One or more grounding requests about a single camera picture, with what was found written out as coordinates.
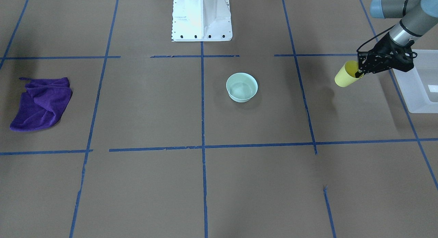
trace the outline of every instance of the blue joint cap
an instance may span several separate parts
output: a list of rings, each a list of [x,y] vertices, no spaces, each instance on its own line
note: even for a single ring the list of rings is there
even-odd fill
[[[428,15],[438,18],[438,0],[421,0],[421,8]]]
[[[371,1],[370,14],[373,18],[385,18],[383,15],[382,0]]]

